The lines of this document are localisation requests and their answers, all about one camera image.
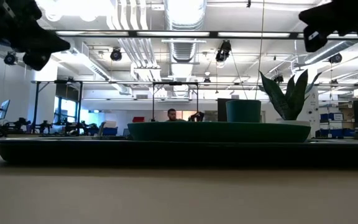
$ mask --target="ductwork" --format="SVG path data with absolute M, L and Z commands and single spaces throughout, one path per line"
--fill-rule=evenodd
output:
M 312 54 L 308 54 L 305 57 L 305 64 L 314 64 L 320 62 L 326 58 L 332 57 L 339 52 L 352 47 L 353 45 L 357 44 L 358 40 L 346 40 L 341 41 L 339 43 L 331 42 L 327 44 L 325 47 L 317 50 Z
M 165 0 L 165 23 L 168 30 L 200 30 L 206 11 L 206 0 Z M 175 79 L 187 78 L 193 70 L 197 44 L 169 43 L 171 72 Z

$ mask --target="man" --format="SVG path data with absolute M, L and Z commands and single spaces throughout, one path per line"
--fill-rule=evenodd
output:
M 168 110 L 168 121 L 185 121 L 184 119 L 177 119 L 177 111 L 173 108 Z

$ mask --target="green tray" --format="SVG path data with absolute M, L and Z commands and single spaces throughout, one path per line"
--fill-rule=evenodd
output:
M 128 124 L 136 141 L 304 142 L 310 127 L 228 122 L 147 122 Z

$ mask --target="snake plant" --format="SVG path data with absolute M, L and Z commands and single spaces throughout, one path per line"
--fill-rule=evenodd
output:
M 284 120 L 296 120 L 301 113 L 303 105 L 305 103 L 305 94 L 307 94 L 313 87 L 317 78 L 321 75 L 317 74 L 313 82 L 308 86 L 308 71 L 304 71 L 294 81 L 294 76 L 288 81 L 287 91 L 284 93 L 281 88 L 273 80 L 266 78 L 262 72 L 259 72 L 262 77 L 262 84 L 260 90 L 266 92 L 272 102 L 275 110 Z

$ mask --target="desk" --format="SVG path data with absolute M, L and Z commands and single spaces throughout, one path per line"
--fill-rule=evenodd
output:
M 358 224 L 358 170 L 12 167 L 0 224 Z

